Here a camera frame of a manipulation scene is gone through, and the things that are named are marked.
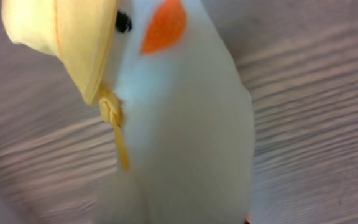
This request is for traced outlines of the white plush duck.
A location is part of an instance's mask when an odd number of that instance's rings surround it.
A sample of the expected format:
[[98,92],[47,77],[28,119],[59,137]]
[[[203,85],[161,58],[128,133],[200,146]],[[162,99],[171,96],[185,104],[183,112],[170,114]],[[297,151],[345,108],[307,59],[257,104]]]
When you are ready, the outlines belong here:
[[1,17],[113,127],[95,223],[249,222],[252,99],[201,1],[8,0]]

